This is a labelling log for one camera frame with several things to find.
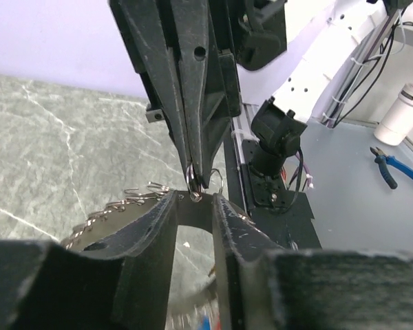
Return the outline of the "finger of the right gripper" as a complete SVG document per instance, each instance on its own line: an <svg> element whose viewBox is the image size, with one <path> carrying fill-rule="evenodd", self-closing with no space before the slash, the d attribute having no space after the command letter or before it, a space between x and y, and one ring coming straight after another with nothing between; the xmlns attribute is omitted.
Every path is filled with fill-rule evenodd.
<svg viewBox="0 0 413 330"><path fill-rule="evenodd" d="M213 160L240 103L228 1L172 1L178 71L194 186L209 186Z"/></svg>
<svg viewBox="0 0 413 330"><path fill-rule="evenodd" d="M180 81L173 49L167 46L158 5L155 1L120 1L119 4L170 124L182 170L186 173L190 165L189 144Z"/></svg>

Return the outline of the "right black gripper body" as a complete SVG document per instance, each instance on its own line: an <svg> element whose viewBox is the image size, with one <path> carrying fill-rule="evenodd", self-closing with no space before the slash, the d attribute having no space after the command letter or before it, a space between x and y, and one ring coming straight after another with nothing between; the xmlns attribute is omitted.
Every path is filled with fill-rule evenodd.
<svg viewBox="0 0 413 330"><path fill-rule="evenodd" d="M162 111L162 104L152 87L145 66L140 58L134 38L127 25L127 19L120 8L119 2L111 1L109 6L130 61L136 73L139 74L147 93L149 99L147 118L151 121L163 120L169 124L166 115ZM180 52L176 25L171 9L172 1L155 2L158 5L159 15L164 26L167 46L173 49L176 71L180 81L178 71ZM237 68L243 67L249 71L259 70L286 51L286 22L283 1L228 1L228 3L235 48L233 53ZM240 113L241 98L231 117L239 116Z"/></svg>

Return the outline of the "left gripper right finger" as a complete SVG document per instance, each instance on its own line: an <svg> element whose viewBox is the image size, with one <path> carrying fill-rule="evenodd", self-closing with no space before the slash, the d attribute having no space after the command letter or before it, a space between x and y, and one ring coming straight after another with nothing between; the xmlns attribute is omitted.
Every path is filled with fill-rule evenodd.
<svg viewBox="0 0 413 330"><path fill-rule="evenodd" d="M222 195L213 240L223 329L413 329L413 256L286 250Z"/></svg>

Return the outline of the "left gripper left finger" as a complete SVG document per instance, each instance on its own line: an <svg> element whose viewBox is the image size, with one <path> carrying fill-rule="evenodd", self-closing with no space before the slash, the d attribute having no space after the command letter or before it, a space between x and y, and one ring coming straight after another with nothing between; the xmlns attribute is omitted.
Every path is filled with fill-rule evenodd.
<svg viewBox="0 0 413 330"><path fill-rule="evenodd" d="M171 192L80 253L0 240L0 329L164 329L177 205Z"/></svg>

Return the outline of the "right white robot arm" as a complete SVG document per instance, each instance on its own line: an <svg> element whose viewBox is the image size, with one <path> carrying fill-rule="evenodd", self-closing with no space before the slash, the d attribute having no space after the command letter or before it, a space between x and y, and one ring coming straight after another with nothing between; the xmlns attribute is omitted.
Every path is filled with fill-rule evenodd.
<svg viewBox="0 0 413 330"><path fill-rule="evenodd" d="M290 51L285 1L110 1L150 106L160 110L187 186L209 186L231 120L240 114L237 71L263 71L249 89L306 122L359 44L390 14L387 1L332 1L316 35Z"/></svg>

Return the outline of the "white cylinder red button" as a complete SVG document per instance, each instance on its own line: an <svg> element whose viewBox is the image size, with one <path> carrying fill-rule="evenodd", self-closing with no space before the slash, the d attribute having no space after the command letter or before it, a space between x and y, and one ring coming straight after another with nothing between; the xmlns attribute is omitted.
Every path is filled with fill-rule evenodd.
<svg viewBox="0 0 413 330"><path fill-rule="evenodd" d="M378 141L397 146L413 129L413 83L407 83L374 130Z"/></svg>

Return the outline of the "blue handled pliers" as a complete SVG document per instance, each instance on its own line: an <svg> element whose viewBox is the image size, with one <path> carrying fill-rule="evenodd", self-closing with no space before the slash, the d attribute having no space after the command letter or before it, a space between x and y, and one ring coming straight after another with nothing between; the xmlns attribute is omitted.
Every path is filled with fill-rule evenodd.
<svg viewBox="0 0 413 330"><path fill-rule="evenodd" d="M395 158L395 156L387 155L379 147L371 146L370 152L374 155L374 162L378 165L379 172L390 189L397 189L398 184L391 175L388 169L389 166L399 170L413 180L413 169L405 165L403 162L400 162L397 158Z"/></svg>

